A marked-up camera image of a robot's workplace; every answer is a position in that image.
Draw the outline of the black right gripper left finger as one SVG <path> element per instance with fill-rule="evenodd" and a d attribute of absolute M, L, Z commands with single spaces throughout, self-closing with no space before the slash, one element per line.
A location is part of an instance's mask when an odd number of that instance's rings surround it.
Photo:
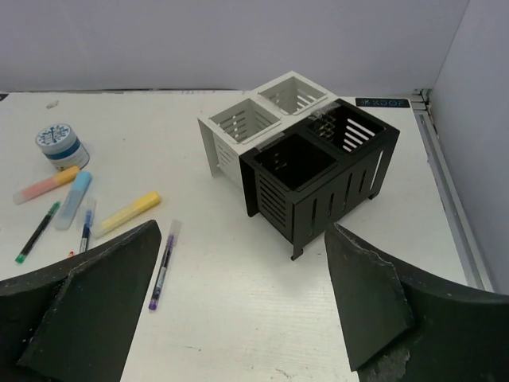
<path fill-rule="evenodd" d="M 3 381 L 119 381 L 161 244 L 155 220 L 1 282 Z"/>

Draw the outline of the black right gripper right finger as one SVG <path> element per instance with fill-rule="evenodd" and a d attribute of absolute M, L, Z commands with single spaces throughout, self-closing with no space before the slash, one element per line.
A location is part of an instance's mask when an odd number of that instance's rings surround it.
<path fill-rule="evenodd" d="M 507 380 L 505 294 L 433 275 L 339 224 L 324 241 L 349 366 L 360 380 Z"/>

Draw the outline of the purple gel pen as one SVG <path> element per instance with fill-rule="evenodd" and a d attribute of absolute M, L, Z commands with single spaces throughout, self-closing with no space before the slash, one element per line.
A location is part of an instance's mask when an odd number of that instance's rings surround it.
<path fill-rule="evenodd" d="M 169 261 L 173 254 L 173 249 L 177 243 L 182 223 L 179 220 L 173 220 L 170 226 L 169 234 L 166 240 L 165 249 L 158 269 L 156 282 L 150 297 L 149 310 L 155 311 L 161 298 L 161 292 L 164 286 L 165 276 L 169 268 Z"/>

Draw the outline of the green gel pen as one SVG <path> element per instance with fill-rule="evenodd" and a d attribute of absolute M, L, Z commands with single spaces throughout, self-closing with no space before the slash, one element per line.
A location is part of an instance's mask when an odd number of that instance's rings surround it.
<path fill-rule="evenodd" d="M 49 226 L 49 223 L 53 219 L 53 217 L 56 215 L 56 212 L 60 208 L 60 202 L 56 201 L 52 207 L 49 209 L 49 211 L 45 214 L 42 221 L 39 223 L 37 228 L 35 229 L 34 233 L 31 235 L 31 237 L 28 239 L 27 243 L 24 245 L 20 253 L 15 258 L 15 262 L 18 264 L 24 263 L 26 257 L 28 254 L 32 251 L 33 246 L 38 241 L 38 239 L 41 237 L 42 233 L 45 231 L 45 229 Z"/>

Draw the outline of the blue gel pen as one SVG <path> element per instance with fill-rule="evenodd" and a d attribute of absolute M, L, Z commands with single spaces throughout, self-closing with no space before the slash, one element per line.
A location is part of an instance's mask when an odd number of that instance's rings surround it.
<path fill-rule="evenodd" d="M 80 239 L 80 249 L 79 253 L 83 253 L 88 249 L 90 237 L 91 237 L 91 227 L 93 225 L 93 220 L 95 216 L 95 207 L 96 200 L 93 197 L 89 197 L 87 199 L 87 204 L 84 210 L 84 224 Z"/>

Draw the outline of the round blue-white tape tin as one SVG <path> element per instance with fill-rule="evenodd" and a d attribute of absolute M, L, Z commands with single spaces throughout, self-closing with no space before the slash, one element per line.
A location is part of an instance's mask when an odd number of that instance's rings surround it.
<path fill-rule="evenodd" d="M 59 171 L 73 166 L 83 169 L 90 160 L 84 144 L 75 131 L 65 123 L 56 123 L 40 131 L 35 143 L 43 155 Z"/>

